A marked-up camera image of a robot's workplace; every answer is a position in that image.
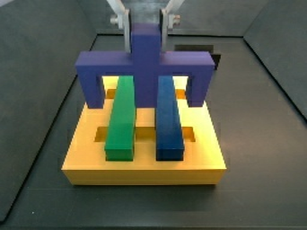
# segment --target gray wall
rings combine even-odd
[[[245,39],[307,118],[307,1],[275,0]]]
[[[10,2],[12,2],[14,0],[0,0],[0,7],[6,4],[8,4]]]
[[[0,221],[75,79],[78,54],[95,37],[75,0],[0,7]]]
[[[110,24],[114,14],[106,0],[78,0],[98,33],[119,33]],[[182,25],[171,33],[243,36],[270,0],[186,0],[179,14]],[[159,9],[169,0],[123,0],[134,22],[159,22]]]

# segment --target block structure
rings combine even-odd
[[[189,76],[187,103],[190,107],[202,107],[215,68],[209,52],[161,52],[158,24],[134,24],[131,41],[133,53],[91,51],[79,55],[77,71],[89,107],[103,108],[103,75],[134,76],[138,108],[157,108],[161,75]]]
[[[119,78],[113,103],[113,115],[106,140],[107,161],[133,161],[135,144],[135,87],[134,77]]]
[[[186,88],[186,78],[174,80],[177,89]],[[106,90],[117,80],[103,79]],[[109,127],[113,99],[103,109],[85,106],[77,132],[67,152],[63,172],[75,185],[171,185],[218,184],[226,164],[211,123],[207,105],[190,108],[186,99],[178,100],[182,126],[191,128],[195,140],[185,139],[183,161],[157,161],[157,142],[151,138],[135,141],[134,162],[106,160],[106,142],[95,141],[99,129]],[[155,109],[137,109],[137,128],[155,129]]]
[[[183,152],[183,129],[173,76],[161,76],[157,108],[157,159],[158,161],[182,161]]]

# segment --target gray surface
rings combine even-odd
[[[85,99],[72,87],[3,226],[307,227],[307,127],[242,39],[171,38],[222,53],[207,104],[229,171],[213,186],[71,186],[62,171]],[[94,49],[123,49],[103,37]]]
[[[12,2],[14,0],[0,0],[0,7],[6,4],[8,4],[10,2]]]
[[[74,0],[0,7],[0,221],[16,198],[72,84],[74,62],[97,37]]]
[[[114,14],[107,1],[78,0],[98,33],[119,32],[110,24]],[[171,34],[243,36],[254,18],[270,0],[186,0],[181,9],[181,27]],[[159,9],[169,0],[123,0],[133,10],[134,22],[159,22]]]
[[[245,39],[307,118],[306,9],[305,0],[273,1]]]

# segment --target yellow block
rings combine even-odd
[[[117,77],[105,77],[105,88],[117,88]],[[185,89],[186,77],[174,77],[177,89]],[[103,138],[98,137],[110,123],[113,99],[101,110],[85,106],[77,132],[67,152],[63,172],[75,185],[173,185],[218,184],[226,172],[215,129],[207,111],[189,108],[178,100],[185,137],[185,160],[158,162],[155,138],[155,110],[137,109],[137,137],[134,162],[106,161]]]

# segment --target purple block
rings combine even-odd
[[[190,107],[203,106],[215,63],[207,52],[161,52],[158,24],[135,24],[131,34],[133,53],[82,52],[77,61],[79,81],[91,109],[102,108],[103,75],[133,75],[137,107],[157,108],[159,75],[189,75],[186,97]]]

